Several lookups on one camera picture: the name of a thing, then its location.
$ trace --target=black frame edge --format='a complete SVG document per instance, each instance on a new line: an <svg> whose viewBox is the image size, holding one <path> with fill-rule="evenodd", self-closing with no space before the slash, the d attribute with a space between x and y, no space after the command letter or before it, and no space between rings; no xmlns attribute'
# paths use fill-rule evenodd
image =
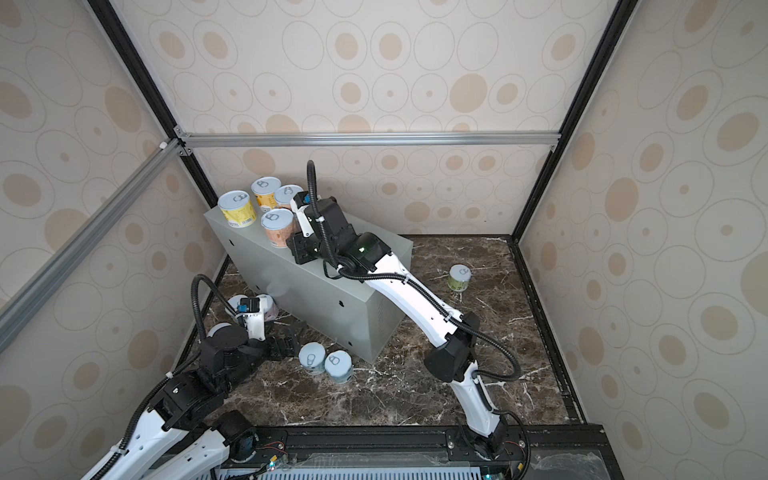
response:
<svg viewBox="0 0 768 480"><path fill-rule="evenodd" d="M157 85L152 79L152 75L144 61L141 59L138 50L131 41L125 27L120 22L117 12L109 0L88 0L94 15L101 23L101 27L109 37L115 51L120 55L128 73L134 79L147 104L152 109L154 116L160 122L165 134L170 138L178 138L181 146L184 146L184 140L180 138L174 128L177 126L176 119L170 112L170 108L165 103L163 95L157 89ZM198 190L205 198L209 207L215 207L218 202L218 195L211 186L208 177L205 175L200 163L197 162L194 154L189 151L189 155L182 156L184 166L187 168L192 180L197 185Z"/></svg>
<svg viewBox="0 0 768 480"><path fill-rule="evenodd" d="M541 300L538 298L536 288L533 284L530 272L528 272L528 265L525 263L520 246L518 242L512 238L507 240L509 251L512 254L512 259L515 261L515 268L520 276L520 283L525 288L525 296L528 298L528 305L531 307L531 314L534 320L536 320L536 326L538 328L538 334L541 337L541 342L544 343L544 349L549 357L549 363L552 366L552 372L554 373L554 379L558 383L560 389L560 396L563 398L565 404L565 410L568 412L568 417L572 422L586 423L587 417L584 415L584 410L581 408L576 390L573 382L571 381L571 375L568 373L563 356L560 354L560 348L554 339L554 333L549 324L544 307L541 305Z"/></svg>
<svg viewBox="0 0 768 480"><path fill-rule="evenodd" d="M216 286L221 285L221 280L224 278L224 274L227 273L227 268L230 267L230 263L232 263L232 259L230 259L230 256L227 255L224 257L224 262L221 264L221 268L219 269L219 273L216 274L216 278L214 279L214 283ZM211 304L214 302L214 293L210 292L208 293L208 297L205 299L205 303L203 303L203 308L200 309L200 314L205 319L205 316L208 314L208 310L210 309ZM179 365L184 363L187 360L187 357L189 357L190 352L192 351L192 345L194 345L194 340L197 338L197 329L192 329L192 332L190 333L189 338L187 338L187 341L184 344L184 349L181 350L181 355L179 355L179 360L176 362L176 366L174 368L178 368Z"/></svg>
<svg viewBox="0 0 768 480"><path fill-rule="evenodd" d="M515 241L522 239L523 233L525 233L525 229L528 227L528 223L531 221L539 201L544 196L549 181L555 169L557 169L560 159L565 153L565 148L570 143L571 137L573 137L576 127L578 127L578 123L584 115L584 111L587 109L592 94L597 88L611 60L611 56L616 50L621 35L624 33L624 29L632 17L638 2L639 0L619 0L616 4L608 25L606 25L603 31L603 36L598 42L594 55L592 55L592 60L589 62L587 73L581 79L581 84L578 90L576 90L571 107L568 109L563 124L560 127L558 146L547 156L547 160L541 168L541 173L539 173L536 179L531 194L528 195L528 199L525 201L525 206L515 225L515 229L512 231L512 238Z"/></svg>

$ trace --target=marble floor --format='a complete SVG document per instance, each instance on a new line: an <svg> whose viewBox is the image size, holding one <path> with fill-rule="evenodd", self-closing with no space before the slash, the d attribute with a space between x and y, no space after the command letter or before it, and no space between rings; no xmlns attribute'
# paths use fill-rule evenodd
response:
<svg viewBox="0 0 768 480"><path fill-rule="evenodd" d="M567 423L565 407L547 354L538 335L507 243L501 238L417 237L413 239L412 273L435 294L461 311L482 318L483 332L501 340L519 359L524 376L515 382L489 380L489 391L501 409L517 412L531 424ZM455 263L472 268L463 293L447 284ZM220 289L226 298L253 295L237 267L230 265ZM207 328L228 316L214 302ZM295 319L283 311L279 323ZM327 352L335 345L308 329L302 343L320 342ZM298 359L265 362L253 378L239 386L217 412L239 409L254 425L451 425L464 414L448 384L426 371L422 363L431 345L422 331L405 318L389 345L371 365L354 354L354 376L344 385L327 376L305 374ZM488 344L475 348L483 369L509 372L507 360Z"/></svg>

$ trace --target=white cable tie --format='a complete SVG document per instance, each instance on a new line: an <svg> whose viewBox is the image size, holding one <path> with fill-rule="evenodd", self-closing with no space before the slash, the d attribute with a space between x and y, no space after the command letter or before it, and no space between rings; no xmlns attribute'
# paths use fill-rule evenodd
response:
<svg viewBox="0 0 768 480"><path fill-rule="evenodd" d="M109 448L109 451L110 451L110 452L113 452L113 453L119 453L120 455L125 455L126 453L128 453L128 450L126 450L126 449L121 449L120 447L118 447L118 445L120 445L120 444L118 443L118 444L116 444L116 445L112 445L112 446Z"/></svg>

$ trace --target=pull-tab lid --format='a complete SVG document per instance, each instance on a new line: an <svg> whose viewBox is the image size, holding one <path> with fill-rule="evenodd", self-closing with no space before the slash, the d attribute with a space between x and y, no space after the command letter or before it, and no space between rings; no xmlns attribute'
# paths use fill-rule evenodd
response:
<svg viewBox="0 0 768 480"><path fill-rule="evenodd" d="M459 282L466 282L472 277L472 271L466 265L454 265L451 267L451 276Z"/></svg>
<svg viewBox="0 0 768 480"><path fill-rule="evenodd" d="M287 205L290 203L293 196L302 190L304 189L298 185L283 185L277 189L277 192L275 192L275 201L278 204Z"/></svg>
<svg viewBox="0 0 768 480"><path fill-rule="evenodd" d="M313 367L321 365L326 359L326 349L318 342L310 342L301 347L299 361L303 366Z"/></svg>
<svg viewBox="0 0 768 480"><path fill-rule="evenodd" d="M256 195L273 194L283 183L277 177L261 177L250 185Z"/></svg>
<svg viewBox="0 0 768 480"><path fill-rule="evenodd" d="M326 372L331 376L344 376L352 368L352 357L344 350L330 353L326 358Z"/></svg>
<svg viewBox="0 0 768 480"><path fill-rule="evenodd" d="M235 210L248 203L250 195L242 190L232 190L219 197L219 207L225 210Z"/></svg>
<svg viewBox="0 0 768 480"><path fill-rule="evenodd" d="M261 216L261 225L267 230L282 230L293 223L293 212L287 208L273 208Z"/></svg>

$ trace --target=patterned wall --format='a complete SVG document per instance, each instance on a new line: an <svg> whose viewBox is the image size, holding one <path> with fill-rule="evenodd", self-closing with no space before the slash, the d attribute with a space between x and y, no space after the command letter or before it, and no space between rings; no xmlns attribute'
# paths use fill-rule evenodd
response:
<svg viewBox="0 0 768 480"><path fill-rule="evenodd" d="M193 324L190 281L224 255L183 168L162 171L0 354L2 480L79 478L67 475L120 438L172 368Z"/></svg>
<svg viewBox="0 0 768 480"><path fill-rule="evenodd" d="M306 187L312 158L322 197L396 233L509 233L549 153L546 145L201 148L219 194L263 175Z"/></svg>
<svg viewBox="0 0 768 480"><path fill-rule="evenodd" d="M0 1L0 306L162 133L77 2ZM0 354L0 478L73 480L120 436L223 249L173 161Z"/></svg>
<svg viewBox="0 0 768 480"><path fill-rule="evenodd" d="M765 478L768 3L646 2L523 240L626 478Z"/></svg>
<svg viewBox="0 0 768 480"><path fill-rule="evenodd" d="M0 8L0 306L165 136L71 0Z"/></svg>
<svg viewBox="0 0 768 480"><path fill-rule="evenodd" d="M557 130L615 0L120 0L194 132Z"/></svg>

